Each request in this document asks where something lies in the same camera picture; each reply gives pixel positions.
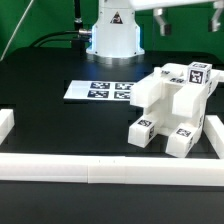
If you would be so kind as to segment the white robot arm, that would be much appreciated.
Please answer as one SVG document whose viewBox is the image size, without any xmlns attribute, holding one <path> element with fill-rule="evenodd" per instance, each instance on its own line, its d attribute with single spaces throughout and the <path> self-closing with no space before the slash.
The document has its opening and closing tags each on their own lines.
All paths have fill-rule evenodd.
<svg viewBox="0 0 224 224">
<path fill-rule="evenodd" d="M 87 58 L 105 64 L 129 64 L 143 58 L 140 47 L 140 27 L 135 22 L 135 12 L 153 10 L 166 35 L 168 24 L 163 9 L 182 5 L 212 2 L 216 12 L 211 19 L 212 30 L 220 26 L 218 18 L 224 11 L 224 0 L 99 0 L 98 20 L 91 29 L 91 45 L 86 49 Z"/>
</svg>

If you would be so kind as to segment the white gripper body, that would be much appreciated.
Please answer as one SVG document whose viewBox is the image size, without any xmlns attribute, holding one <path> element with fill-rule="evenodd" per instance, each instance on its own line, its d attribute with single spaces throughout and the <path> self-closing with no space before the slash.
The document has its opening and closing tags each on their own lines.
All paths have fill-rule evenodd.
<svg viewBox="0 0 224 224">
<path fill-rule="evenodd" d="M 215 2 L 218 0 L 129 0 L 135 11 Z"/>
</svg>

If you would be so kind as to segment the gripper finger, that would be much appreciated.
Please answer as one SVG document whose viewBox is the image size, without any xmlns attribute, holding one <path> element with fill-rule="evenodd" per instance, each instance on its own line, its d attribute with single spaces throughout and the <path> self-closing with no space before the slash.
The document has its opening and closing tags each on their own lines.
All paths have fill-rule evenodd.
<svg viewBox="0 0 224 224">
<path fill-rule="evenodd" d="M 211 31 L 217 32 L 221 26 L 221 23 L 219 22 L 219 18 L 222 14 L 222 3 L 214 2 L 213 7 L 215 9 L 215 13 L 211 19 L 210 25 L 211 25 Z"/>
<path fill-rule="evenodd" d="M 172 26 L 163 17 L 164 10 L 162 8 L 157 8 L 153 10 L 153 16 L 160 27 L 160 35 L 168 36 L 171 34 Z"/>
</svg>

